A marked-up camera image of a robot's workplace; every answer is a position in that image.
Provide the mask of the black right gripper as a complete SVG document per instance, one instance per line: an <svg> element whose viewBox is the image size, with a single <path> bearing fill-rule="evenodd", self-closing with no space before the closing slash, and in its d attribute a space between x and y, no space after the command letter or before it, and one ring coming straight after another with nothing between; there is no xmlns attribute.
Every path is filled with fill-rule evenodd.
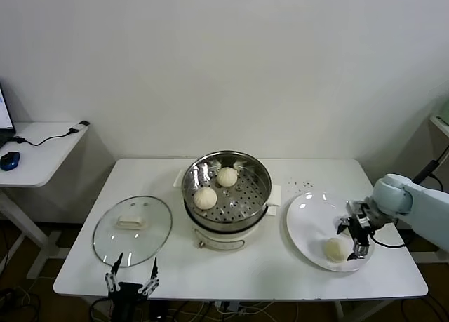
<svg viewBox="0 0 449 322"><path fill-rule="evenodd" d="M354 246L347 261L364 259L369 252L369 238L377 229L367 212L355 213L337 219L337 235L353 238Z"/></svg>

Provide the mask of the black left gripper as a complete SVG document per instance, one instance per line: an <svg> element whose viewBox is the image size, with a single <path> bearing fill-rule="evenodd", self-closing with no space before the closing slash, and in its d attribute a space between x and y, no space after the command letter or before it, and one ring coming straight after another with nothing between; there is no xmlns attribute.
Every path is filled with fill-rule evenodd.
<svg viewBox="0 0 449 322"><path fill-rule="evenodd" d="M105 282L109 292L109 299L113 303L111 322L132 322L135 308L139 303L147 300L159 286L157 258L154 258L149 280L144 284L117 281L117 272L121 265L123 253L112 265L110 272L105 274Z"/></svg>

